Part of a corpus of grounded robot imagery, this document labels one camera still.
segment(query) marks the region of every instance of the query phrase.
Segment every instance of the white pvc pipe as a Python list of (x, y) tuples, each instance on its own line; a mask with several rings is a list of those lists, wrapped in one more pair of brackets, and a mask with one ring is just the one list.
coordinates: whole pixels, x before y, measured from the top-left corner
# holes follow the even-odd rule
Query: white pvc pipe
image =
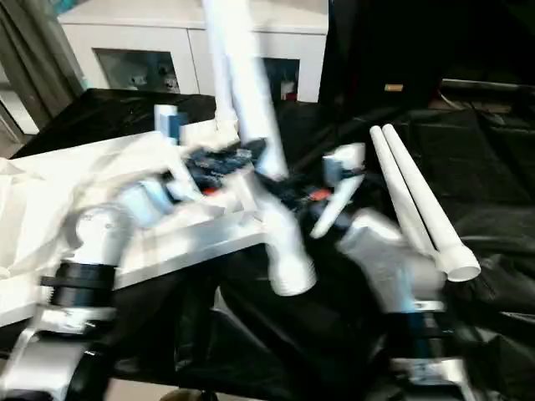
[(236, 122), (236, 112), (232, 107), (230, 75), (227, 68), (227, 56), (220, 40), (219, 22), (212, 4), (221, 0), (202, 0), (204, 7), (206, 30), (210, 44), (211, 66), (213, 69), (214, 87), (216, 91), (216, 122)]
[(395, 214), (398, 216), (400, 228), (409, 244), (419, 253), (431, 255), (435, 253), (433, 243), (429, 238), (424, 222), (416, 208), (415, 202), (410, 196), (409, 189), (401, 175), (394, 156), (386, 143), (383, 131), (377, 125), (373, 126), (369, 133), (374, 143), (375, 153), (379, 159), (381, 170), (385, 177), (386, 185), (394, 205)]
[(383, 133), (425, 226), (435, 242), (438, 250), (436, 260), (440, 269), (452, 282), (464, 282), (476, 277), (481, 272), (479, 262), (472, 251), (461, 242), (394, 127), (385, 125)]
[[(242, 142), (266, 139), (267, 147), (256, 169), (273, 180), (287, 177), (288, 167), (266, 73), (257, 57), (258, 44), (246, 0), (213, 0), (207, 4), (211, 8), (208, 13), (215, 16), (210, 23), (217, 26), (217, 40), (227, 56)], [(273, 195), (255, 189), (254, 183), (249, 185), (264, 224), (273, 290), (284, 296), (307, 291), (316, 282), (316, 276), (293, 213)]]
[(267, 148), (257, 170), (274, 180), (286, 177), (288, 167), (246, 0), (216, 0), (209, 7), (217, 16), (211, 23), (217, 26), (227, 56), (242, 142), (265, 138)]

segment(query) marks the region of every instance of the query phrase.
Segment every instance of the orange component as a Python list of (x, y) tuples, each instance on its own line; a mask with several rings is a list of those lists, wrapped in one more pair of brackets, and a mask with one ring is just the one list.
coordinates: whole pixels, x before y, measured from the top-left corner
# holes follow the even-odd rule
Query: orange component
[(323, 188), (321, 190), (316, 190), (312, 194), (310, 194), (310, 198), (313, 201), (321, 201), (323, 199), (329, 198), (331, 196), (331, 191)]

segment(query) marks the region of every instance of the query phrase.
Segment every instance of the black tarp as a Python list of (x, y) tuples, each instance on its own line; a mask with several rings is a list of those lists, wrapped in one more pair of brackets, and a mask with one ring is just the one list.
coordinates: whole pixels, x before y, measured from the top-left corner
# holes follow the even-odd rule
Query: black tarp
[[(191, 122), (213, 116), (204, 96), (92, 90), (17, 156), (150, 130), (154, 103), (177, 104)], [(310, 180), (319, 178), (317, 148), (352, 141), (369, 145), (367, 167), (379, 174), (368, 129), (375, 119), (395, 123), (481, 262), (478, 278), (445, 289), (471, 377), (488, 397), (533, 399), (532, 123), (472, 110), (387, 110), (335, 124), (328, 109), (293, 103), (277, 114), (289, 163)], [(394, 217), (376, 180), (359, 189), (355, 206)], [(302, 296), (273, 293), (263, 246), (117, 291), (120, 318), (108, 338), (116, 375), (252, 398), (404, 399), (378, 353), (382, 316), (359, 268), (335, 251), (331, 235), (306, 242), (318, 284)], [(22, 326), (0, 329), (4, 353)]]

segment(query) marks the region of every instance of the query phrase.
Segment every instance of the robotic arm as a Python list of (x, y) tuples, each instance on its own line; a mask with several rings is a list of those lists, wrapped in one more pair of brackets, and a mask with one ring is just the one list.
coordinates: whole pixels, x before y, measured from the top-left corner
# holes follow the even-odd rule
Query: robotic arm
[[(186, 166), (200, 188), (255, 161), (265, 142), (220, 152), (197, 150)], [(171, 173), (148, 176), (122, 188), (113, 201), (76, 212), (63, 233), (71, 251), (53, 277), (48, 301), (37, 305), (0, 378), (0, 399), (67, 401), (102, 399), (112, 373), (111, 352), (101, 342), (112, 328), (115, 269), (133, 231), (155, 225), (182, 201)]]

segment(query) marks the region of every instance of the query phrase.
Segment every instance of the gray curtain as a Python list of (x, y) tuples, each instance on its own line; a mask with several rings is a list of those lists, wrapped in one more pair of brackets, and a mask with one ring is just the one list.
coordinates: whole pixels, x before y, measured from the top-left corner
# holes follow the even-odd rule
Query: gray curtain
[(43, 5), (48, 1), (0, 0), (0, 63), (40, 129), (83, 91)]

